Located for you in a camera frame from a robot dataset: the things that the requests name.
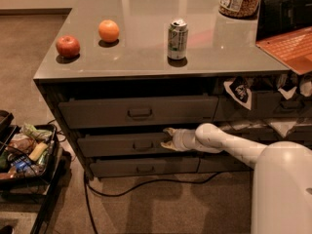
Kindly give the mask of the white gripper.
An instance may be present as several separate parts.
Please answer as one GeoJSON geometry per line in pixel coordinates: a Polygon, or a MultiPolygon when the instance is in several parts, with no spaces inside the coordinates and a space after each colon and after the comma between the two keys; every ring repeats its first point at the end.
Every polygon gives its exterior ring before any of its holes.
{"type": "Polygon", "coordinates": [[[197,143],[194,130],[165,128],[163,132],[173,137],[173,141],[170,140],[161,143],[163,148],[173,151],[189,151],[196,149],[197,143]]]}

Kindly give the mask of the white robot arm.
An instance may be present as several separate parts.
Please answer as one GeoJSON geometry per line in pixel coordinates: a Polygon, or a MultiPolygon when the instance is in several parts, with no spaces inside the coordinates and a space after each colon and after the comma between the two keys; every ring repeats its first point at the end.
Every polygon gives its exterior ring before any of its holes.
{"type": "Polygon", "coordinates": [[[174,151],[225,151],[253,169],[251,234],[312,234],[312,150],[295,142],[268,145],[206,123],[195,130],[166,128],[174,151]]]}

